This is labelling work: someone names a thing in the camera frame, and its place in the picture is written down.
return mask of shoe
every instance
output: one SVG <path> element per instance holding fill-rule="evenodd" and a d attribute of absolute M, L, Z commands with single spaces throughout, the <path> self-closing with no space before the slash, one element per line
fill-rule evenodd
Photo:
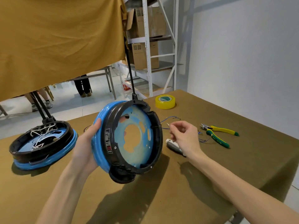
<path fill-rule="evenodd" d="M 47 109 L 53 107 L 53 105 L 52 105 L 52 103 L 51 103 L 50 101 L 46 101 L 46 102 L 45 102 L 45 105 L 46 105 L 46 108 L 47 108 Z"/>
<path fill-rule="evenodd" d="M 36 107 L 35 104 L 32 104 L 31 107 L 32 107 L 32 112 L 36 112 L 37 111 L 37 107 Z"/>

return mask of yellow green pliers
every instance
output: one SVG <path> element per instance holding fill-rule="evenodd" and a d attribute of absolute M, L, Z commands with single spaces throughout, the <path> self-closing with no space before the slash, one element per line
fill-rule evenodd
<path fill-rule="evenodd" d="M 239 136 L 239 134 L 235 131 L 226 129 L 226 128 L 222 128 L 222 127 L 216 127 L 216 126 L 207 126 L 202 124 L 200 126 L 200 128 L 207 130 L 207 135 L 210 135 L 211 138 L 213 138 L 217 143 L 221 144 L 223 147 L 229 148 L 229 144 L 226 143 L 225 141 L 221 140 L 220 138 L 218 138 L 213 131 L 221 131 L 221 132 L 225 132 L 225 133 L 229 133 L 235 136 Z"/>

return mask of hand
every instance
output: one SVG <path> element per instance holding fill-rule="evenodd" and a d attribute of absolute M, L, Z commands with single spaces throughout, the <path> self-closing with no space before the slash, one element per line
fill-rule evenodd
<path fill-rule="evenodd" d="M 169 125 L 171 139 L 178 144 L 188 158 L 206 156 L 200 149 L 198 131 L 195 126 L 186 121 L 177 121 Z"/>
<path fill-rule="evenodd" d="M 92 137 L 101 127 L 102 121 L 99 118 L 94 125 L 91 125 L 80 137 L 73 149 L 73 158 L 70 163 L 71 169 L 75 173 L 90 175 L 97 167 L 92 154 Z"/>

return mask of left hand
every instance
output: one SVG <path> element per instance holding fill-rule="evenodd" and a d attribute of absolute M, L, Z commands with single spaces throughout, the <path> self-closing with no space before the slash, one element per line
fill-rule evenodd
<path fill-rule="evenodd" d="M 73 158 L 70 162 L 71 169 L 76 174 L 90 175 L 97 167 L 92 153 L 92 137 L 101 127 L 102 121 L 99 118 L 95 124 L 91 125 L 80 137 L 73 149 Z"/>

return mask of white device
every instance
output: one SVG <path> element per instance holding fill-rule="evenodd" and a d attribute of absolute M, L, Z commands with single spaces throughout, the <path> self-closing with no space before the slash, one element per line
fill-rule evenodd
<path fill-rule="evenodd" d="M 183 151 L 180 149 L 180 147 L 178 146 L 178 144 L 176 142 L 173 142 L 171 139 L 166 139 L 166 146 L 169 149 L 171 149 L 171 150 L 173 150 L 173 151 L 175 151 L 177 153 L 180 153 L 183 156 L 185 156 L 185 154 L 183 154 Z"/>

